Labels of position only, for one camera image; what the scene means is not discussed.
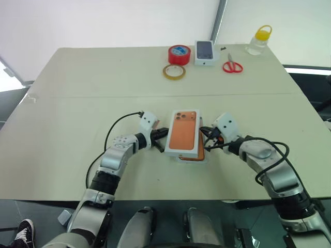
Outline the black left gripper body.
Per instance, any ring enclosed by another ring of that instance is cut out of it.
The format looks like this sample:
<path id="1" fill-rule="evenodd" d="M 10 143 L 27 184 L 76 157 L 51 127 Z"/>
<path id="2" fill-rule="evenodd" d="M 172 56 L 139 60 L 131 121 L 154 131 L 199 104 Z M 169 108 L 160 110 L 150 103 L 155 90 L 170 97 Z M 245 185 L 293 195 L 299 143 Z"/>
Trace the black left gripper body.
<path id="1" fill-rule="evenodd" d="M 151 132 L 151 143 L 156 144 L 159 139 L 162 138 L 162 129 L 156 129 Z"/>

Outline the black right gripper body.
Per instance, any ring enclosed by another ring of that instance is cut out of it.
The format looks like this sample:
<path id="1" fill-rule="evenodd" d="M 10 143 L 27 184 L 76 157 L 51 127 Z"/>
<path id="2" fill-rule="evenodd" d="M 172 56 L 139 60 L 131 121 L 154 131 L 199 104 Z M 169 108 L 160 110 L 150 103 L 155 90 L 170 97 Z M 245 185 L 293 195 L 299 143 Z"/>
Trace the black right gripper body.
<path id="1" fill-rule="evenodd" d="M 212 143 L 218 142 L 220 143 L 220 146 L 224 144 L 224 139 L 221 136 L 221 132 L 219 131 L 219 129 L 213 128 L 212 132 L 208 134 L 207 142 L 212 142 Z"/>

